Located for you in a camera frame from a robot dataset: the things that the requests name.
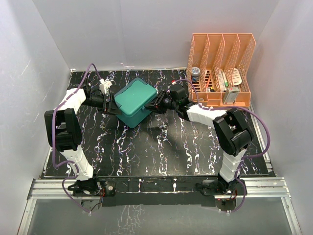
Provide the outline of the green medicine kit box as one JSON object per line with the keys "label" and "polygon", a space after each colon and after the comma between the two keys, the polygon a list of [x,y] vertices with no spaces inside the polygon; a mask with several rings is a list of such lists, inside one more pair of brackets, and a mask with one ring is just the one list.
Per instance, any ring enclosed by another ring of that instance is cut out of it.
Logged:
{"label": "green medicine kit box", "polygon": [[145,104],[156,96],[157,90],[154,87],[136,78],[114,95],[115,102],[122,112],[116,116],[129,128],[135,128],[151,113],[145,108]]}

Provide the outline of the white grey device box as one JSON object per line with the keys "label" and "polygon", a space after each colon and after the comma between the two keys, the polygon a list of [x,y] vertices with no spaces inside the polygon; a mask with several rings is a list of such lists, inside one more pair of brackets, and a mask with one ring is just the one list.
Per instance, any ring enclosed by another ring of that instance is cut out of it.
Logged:
{"label": "white grey device box", "polygon": [[233,104],[240,92],[238,87],[228,87],[223,97],[223,104]]}

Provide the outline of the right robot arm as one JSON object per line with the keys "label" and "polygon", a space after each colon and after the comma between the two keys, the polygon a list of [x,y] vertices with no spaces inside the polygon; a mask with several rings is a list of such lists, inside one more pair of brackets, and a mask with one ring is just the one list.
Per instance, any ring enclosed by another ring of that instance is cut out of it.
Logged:
{"label": "right robot arm", "polygon": [[170,86],[168,91],[159,92],[144,107],[158,114],[174,110],[181,119],[214,128],[223,150],[222,167],[215,181],[196,186],[201,192],[210,190],[213,193],[230,194],[235,190],[240,181],[240,167],[244,154],[253,139],[253,133],[238,109],[225,111],[203,107],[189,100],[185,89],[179,84]]}

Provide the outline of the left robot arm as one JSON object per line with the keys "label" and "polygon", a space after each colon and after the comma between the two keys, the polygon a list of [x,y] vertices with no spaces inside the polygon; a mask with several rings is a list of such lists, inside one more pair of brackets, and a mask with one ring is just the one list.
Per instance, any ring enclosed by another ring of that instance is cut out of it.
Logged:
{"label": "left robot arm", "polygon": [[101,183],[93,173],[93,167],[88,163],[81,146],[83,135],[77,118],[80,107],[95,107],[106,115],[122,114],[113,92],[106,94],[103,88],[99,92],[100,94],[92,92],[89,84],[70,86],[61,103],[44,115],[47,138],[52,147],[53,167],[58,169],[69,165],[72,168],[76,182],[67,189],[74,194],[94,196],[101,191]]}

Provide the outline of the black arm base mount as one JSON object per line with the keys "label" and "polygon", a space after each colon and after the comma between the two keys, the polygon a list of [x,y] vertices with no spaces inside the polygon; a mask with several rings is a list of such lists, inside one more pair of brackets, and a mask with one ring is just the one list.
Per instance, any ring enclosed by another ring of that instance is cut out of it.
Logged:
{"label": "black arm base mount", "polygon": [[156,176],[156,177],[97,177],[101,184],[98,195],[85,193],[73,196],[88,198],[97,197],[103,207],[124,205],[202,205],[214,207],[221,203],[223,208],[236,206],[236,198],[247,193],[244,180],[233,192],[226,194],[213,193],[210,190],[201,192],[196,186],[200,183],[211,183],[217,176]]}

